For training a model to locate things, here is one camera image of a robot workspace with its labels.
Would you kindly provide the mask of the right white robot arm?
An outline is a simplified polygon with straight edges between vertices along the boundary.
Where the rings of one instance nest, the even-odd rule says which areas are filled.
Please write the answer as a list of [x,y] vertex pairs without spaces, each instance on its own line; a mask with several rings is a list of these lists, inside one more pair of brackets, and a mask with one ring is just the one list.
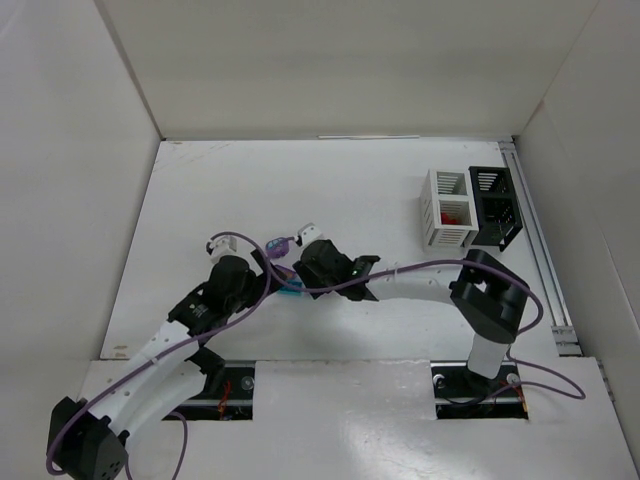
[[474,331],[466,367],[490,380],[516,340],[530,293],[523,279],[479,249],[460,260],[399,266],[375,255],[352,260],[332,241],[315,240],[293,269],[313,297],[336,292],[354,302],[406,299],[455,307]]

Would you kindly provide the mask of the red flower lego piece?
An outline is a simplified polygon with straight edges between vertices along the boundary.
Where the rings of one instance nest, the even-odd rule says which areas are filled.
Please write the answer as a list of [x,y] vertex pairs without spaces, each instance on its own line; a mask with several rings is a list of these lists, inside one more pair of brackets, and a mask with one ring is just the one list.
[[446,212],[440,214],[440,221],[442,225],[462,225],[463,222],[456,216],[451,216]]

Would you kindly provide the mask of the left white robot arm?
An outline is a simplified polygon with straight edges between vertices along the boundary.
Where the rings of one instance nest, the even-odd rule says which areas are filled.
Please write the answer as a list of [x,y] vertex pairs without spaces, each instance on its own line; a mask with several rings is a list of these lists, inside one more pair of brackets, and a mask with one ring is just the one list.
[[91,400],[65,397],[55,405],[46,450],[50,474],[116,478],[143,430],[168,415],[180,418],[184,401],[221,385],[226,362],[207,342],[288,281],[259,251],[252,255],[260,274],[241,257],[222,256],[100,394]]

